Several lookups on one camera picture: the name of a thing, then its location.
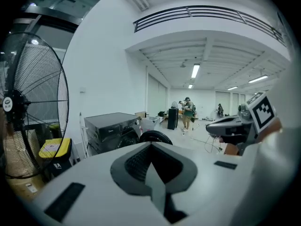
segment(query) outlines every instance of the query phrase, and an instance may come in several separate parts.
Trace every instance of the green shirt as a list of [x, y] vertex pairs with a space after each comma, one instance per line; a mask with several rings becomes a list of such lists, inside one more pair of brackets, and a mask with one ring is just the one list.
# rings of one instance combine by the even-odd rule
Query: green shirt
[[187, 103], [186, 106], [187, 106], [189, 109], [191, 109], [191, 111], [186, 111], [186, 110], [185, 110], [184, 115], [186, 115], [186, 116], [193, 116], [193, 111], [192, 111], [192, 109], [193, 109], [193, 103], [192, 103], [192, 102], [189, 103], [189, 104]]

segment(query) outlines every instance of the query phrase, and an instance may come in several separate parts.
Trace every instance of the washing machine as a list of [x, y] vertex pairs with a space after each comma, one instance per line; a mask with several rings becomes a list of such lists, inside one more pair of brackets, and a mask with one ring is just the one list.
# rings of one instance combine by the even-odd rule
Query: washing machine
[[111, 113], [84, 120], [90, 156], [137, 144], [141, 135], [141, 119], [136, 115]]

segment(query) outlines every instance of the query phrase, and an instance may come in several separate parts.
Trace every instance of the black speaker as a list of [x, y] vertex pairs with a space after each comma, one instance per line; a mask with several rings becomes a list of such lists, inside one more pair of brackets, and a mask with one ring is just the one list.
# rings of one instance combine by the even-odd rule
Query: black speaker
[[167, 129], [174, 130], [177, 126], [178, 118], [178, 109], [169, 109], [168, 110], [168, 124]]

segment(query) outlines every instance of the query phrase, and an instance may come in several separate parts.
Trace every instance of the trash bin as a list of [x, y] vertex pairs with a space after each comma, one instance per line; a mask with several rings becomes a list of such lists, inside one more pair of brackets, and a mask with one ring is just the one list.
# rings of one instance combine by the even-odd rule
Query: trash bin
[[154, 130], [155, 126], [160, 123], [160, 117], [146, 117], [141, 119], [141, 129], [142, 133]]
[[[39, 156], [42, 159], [51, 159], [55, 155], [58, 146], [62, 139], [46, 140], [42, 146]], [[60, 149], [58, 150], [55, 158], [49, 165], [49, 171], [54, 177], [57, 177], [73, 165], [73, 157], [71, 156], [72, 140], [71, 138], [64, 138]]]

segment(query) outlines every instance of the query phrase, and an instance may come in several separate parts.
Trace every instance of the yellow bin lid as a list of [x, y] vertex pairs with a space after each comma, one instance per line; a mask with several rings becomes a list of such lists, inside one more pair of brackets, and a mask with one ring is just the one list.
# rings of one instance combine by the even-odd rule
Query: yellow bin lid
[[[41, 158], [53, 158], [58, 147], [60, 146], [61, 141], [62, 141], [61, 138], [46, 140], [41, 150], [39, 151], [39, 156]], [[69, 146], [70, 146], [70, 138], [64, 138], [61, 147], [58, 150], [55, 157], [64, 156], [68, 152]]]

